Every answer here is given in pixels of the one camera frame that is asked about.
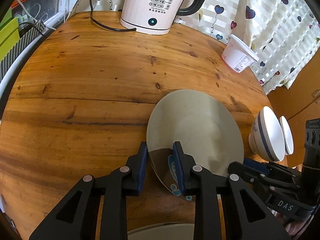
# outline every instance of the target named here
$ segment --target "kettle button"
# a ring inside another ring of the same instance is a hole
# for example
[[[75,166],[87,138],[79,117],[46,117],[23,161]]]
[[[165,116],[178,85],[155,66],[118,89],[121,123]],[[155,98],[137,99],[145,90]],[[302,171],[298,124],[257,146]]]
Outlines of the kettle button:
[[[154,26],[157,24],[157,19],[155,18],[151,18],[148,20],[148,24],[151,25],[151,26]]]

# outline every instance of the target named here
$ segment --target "wooden tabletop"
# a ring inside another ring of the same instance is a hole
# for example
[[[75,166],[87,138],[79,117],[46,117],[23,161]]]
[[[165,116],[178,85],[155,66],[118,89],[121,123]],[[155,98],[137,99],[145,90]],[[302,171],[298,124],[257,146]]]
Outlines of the wooden tabletop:
[[[95,12],[119,27],[120,13]],[[85,174],[109,174],[146,140],[156,103],[178,89],[219,100],[240,127],[245,157],[255,115],[270,106],[252,71],[233,72],[225,45],[189,27],[169,34],[103,30],[78,13],[47,38],[19,74],[0,132],[0,193],[23,239]],[[128,230],[193,222],[194,203],[171,194],[148,163],[144,190],[127,199]]]

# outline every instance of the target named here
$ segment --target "blue stripe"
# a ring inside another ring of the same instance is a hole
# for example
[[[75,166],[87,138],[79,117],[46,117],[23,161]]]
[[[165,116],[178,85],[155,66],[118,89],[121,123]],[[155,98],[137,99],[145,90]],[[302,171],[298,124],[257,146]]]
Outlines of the blue stripe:
[[[268,148],[268,145],[267,145],[266,138],[265,138],[264,135],[263,135],[262,125],[261,125],[261,119],[260,119],[260,112],[258,113],[258,126],[259,126],[259,132],[260,132],[260,135],[261,135],[261,139],[262,139],[262,142],[263,142],[263,146],[264,146],[264,148],[266,149],[266,152],[267,152],[270,160],[272,160],[272,161],[274,162],[275,159],[272,157],[271,152],[270,152],[270,150],[269,150],[269,148]]]

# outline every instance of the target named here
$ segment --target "silver rivet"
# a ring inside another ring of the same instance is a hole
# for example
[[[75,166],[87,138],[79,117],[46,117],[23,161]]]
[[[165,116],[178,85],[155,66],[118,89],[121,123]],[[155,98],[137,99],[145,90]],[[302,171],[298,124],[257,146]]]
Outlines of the silver rivet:
[[[128,172],[130,170],[130,168],[128,166],[122,166],[120,167],[120,171],[121,172]]]
[[[90,180],[92,180],[92,176],[91,176],[91,175],[85,175],[85,176],[83,177],[83,181],[84,181],[84,182],[89,182]]]
[[[237,180],[239,180],[239,176],[237,174],[231,174],[230,179],[233,181],[237,181]]]
[[[194,171],[202,171],[202,167],[199,166],[199,165],[193,166],[192,169],[193,169]]]

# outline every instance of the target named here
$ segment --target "white kettle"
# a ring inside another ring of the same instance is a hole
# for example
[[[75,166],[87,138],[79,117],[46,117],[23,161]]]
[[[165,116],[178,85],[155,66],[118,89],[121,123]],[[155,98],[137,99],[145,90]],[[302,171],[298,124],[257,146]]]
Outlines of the white kettle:
[[[194,0],[184,9],[179,9],[183,0],[125,0],[120,19],[123,27],[136,28],[146,34],[167,34],[176,15],[196,13],[204,0]]]

